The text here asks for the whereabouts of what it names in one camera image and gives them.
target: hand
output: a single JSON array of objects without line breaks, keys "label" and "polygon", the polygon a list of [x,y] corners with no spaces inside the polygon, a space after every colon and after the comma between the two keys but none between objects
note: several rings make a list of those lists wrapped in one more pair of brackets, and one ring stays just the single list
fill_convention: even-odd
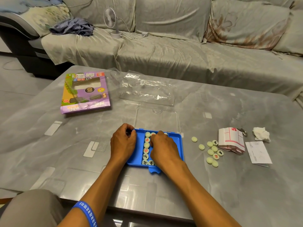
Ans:
[{"label": "hand", "polygon": [[176,143],[162,131],[151,136],[151,146],[151,158],[165,174],[172,165],[182,161]]},{"label": "hand", "polygon": [[[131,130],[130,137],[126,134],[127,129]],[[134,127],[127,123],[122,124],[111,138],[111,160],[125,164],[134,152],[136,140],[137,133]]]}]

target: white tissue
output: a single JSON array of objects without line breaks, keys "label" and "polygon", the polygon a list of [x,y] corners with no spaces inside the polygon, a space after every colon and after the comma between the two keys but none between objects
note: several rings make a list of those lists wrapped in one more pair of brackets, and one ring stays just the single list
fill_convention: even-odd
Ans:
[{"label": "white tissue", "polygon": [[254,127],[252,132],[255,135],[256,141],[266,141],[270,143],[269,132],[265,130],[265,127]]}]

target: gray floor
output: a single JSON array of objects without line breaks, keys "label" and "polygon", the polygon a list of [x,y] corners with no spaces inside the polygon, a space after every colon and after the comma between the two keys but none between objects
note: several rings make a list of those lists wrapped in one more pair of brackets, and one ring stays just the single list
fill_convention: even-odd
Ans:
[{"label": "gray floor", "polygon": [[[36,78],[26,72],[17,58],[0,56],[0,125],[51,82],[52,80]],[[14,192],[0,189],[0,198],[14,195]]]}]

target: khaki pants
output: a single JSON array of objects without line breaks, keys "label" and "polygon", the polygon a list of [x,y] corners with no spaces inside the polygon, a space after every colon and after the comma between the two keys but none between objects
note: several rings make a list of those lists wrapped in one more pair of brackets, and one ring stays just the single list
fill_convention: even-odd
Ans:
[{"label": "khaki pants", "polygon": [[0,227],[56,227],[64,215],[58,197],[48,190],[33,189],[11,200],[0,218]]}]

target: desk fan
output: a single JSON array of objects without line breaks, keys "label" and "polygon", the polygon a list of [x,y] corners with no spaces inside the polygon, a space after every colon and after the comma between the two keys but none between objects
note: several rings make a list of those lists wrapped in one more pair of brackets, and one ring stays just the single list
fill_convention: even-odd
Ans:
[{"label": "desk fan", "polygon": [[116,16],[115,11],[108,7],[104,11],[104,22],[110,29],[115,29],[115,32],[111,33],[112,38],[121,38],[122,33],[118,30],[117,24],[118,18]]}]

